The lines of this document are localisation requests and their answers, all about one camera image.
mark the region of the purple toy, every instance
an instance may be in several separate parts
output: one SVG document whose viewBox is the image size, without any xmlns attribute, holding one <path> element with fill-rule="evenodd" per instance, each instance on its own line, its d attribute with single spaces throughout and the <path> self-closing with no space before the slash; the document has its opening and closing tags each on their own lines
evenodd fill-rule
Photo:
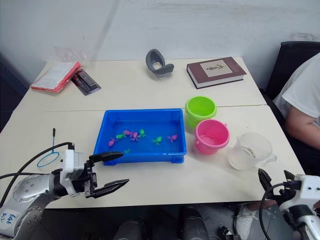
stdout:
<svg viewBox="0 0 320 240">
<path fill-rule="evenodd" d="M 132 135 L 134 134 L 134 132 L 132 132 L 132 131 L 128 131 L 128 130 L 124 130 L 124 134 L 125 135 L 130 135 L 130 138 L 132 138 Z"/>
<path fill-rule="evenodd" d="M 166 136 L 168 139 L 169 139 L 169 141 L 171 142 L 171 143 L 173 143 L 174 142 L 174 140 L 177 140 L 177 138 L 178 138 L 178 135 L 172 135 L 172 136 Z"/>
<path fill-rule="evenodd" d="M 116 141 L 119 141 L 119 139 L 111 138 L 111 140 L 108 142 L 108 146 L 109 146 L 109 147 L 112 147 L 113 144 L 115 144 Z"/>
<path fill-rule="evenodd" d="M 138 139 L 138 133 L 136 131 L 132 133 L 132 138 L 130 140 L 132 140 L 132 141 L 140 141 Z"/>
</svg>

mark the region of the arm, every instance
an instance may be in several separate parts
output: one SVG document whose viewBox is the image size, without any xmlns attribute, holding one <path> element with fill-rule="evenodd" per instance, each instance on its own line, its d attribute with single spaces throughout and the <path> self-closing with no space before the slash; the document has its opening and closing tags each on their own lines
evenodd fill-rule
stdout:
<svg viewBox="0 0 320 240">
<path fill-rule="evenodd" d="M 320 129 L 313 124 L 315 120 L 316 118 L 291 106 L 286 118 L 285 130 L 295 139 L 320 150 Z"/>
</svg>

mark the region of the chair backrest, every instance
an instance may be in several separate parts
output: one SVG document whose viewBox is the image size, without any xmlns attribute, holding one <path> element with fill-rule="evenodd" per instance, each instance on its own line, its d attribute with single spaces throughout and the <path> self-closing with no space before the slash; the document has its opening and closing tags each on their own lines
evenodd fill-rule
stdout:
<svg viewBox="0 0 320 240">
<path fill-rule="evenodd" d="M 266 94 L 274 99 L 294 71 L 305 61 L 320 53 L 320 42 L 285 41 L 276 59 L 273 72 L 266 87 Z"/>
</svg>

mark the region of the white shirt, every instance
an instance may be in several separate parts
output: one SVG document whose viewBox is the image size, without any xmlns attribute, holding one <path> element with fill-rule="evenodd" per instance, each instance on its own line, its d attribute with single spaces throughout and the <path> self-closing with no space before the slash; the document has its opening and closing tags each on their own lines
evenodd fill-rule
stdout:
<svg viewBox="0 0 320 240">
<path fill-rule="evenodd" d="M 320 128 L 320 53 L 299 66 L 273 100 L 284 118 L 289 108 L 316 118 L 315 125 Z"/>
</svg>

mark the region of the pink bucket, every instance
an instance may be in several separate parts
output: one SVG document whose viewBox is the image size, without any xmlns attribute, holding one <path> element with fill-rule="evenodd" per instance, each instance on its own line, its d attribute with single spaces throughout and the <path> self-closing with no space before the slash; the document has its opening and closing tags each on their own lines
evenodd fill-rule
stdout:
<svg viewBox="0 0 320 240">
<path fill-rule="evenodd" d="M 230 139 L 227 124 L 207 119 L 201 121 L 195 128 L 195 147 L 202 154 L 211 155 L 224 148 Z"/>
</svg>

